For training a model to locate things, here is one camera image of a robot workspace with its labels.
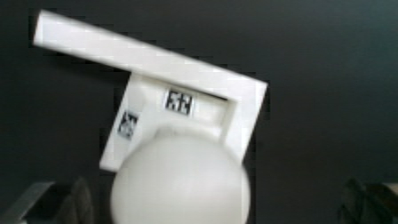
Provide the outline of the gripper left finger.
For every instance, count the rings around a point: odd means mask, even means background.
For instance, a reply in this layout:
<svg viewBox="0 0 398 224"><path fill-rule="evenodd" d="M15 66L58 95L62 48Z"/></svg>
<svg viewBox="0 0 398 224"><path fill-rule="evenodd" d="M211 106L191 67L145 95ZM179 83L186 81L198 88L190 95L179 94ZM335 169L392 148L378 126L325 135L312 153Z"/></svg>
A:
<svg viewBox="0 0 398 224"><path fill-rule="evenodd" d="M35 182L5 210L5 224L95 224L86 181Z"/></svg>

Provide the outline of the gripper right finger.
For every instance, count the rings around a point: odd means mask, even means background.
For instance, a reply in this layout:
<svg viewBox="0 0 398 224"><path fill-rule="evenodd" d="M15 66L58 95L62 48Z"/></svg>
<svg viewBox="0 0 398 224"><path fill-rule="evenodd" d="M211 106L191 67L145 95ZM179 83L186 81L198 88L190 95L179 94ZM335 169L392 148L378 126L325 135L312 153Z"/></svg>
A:
<svg viewBox="0 0 398 224"><path fill-rule="evenodd" d="M398 183L346 181L337 224L398 224Z"/></svg>

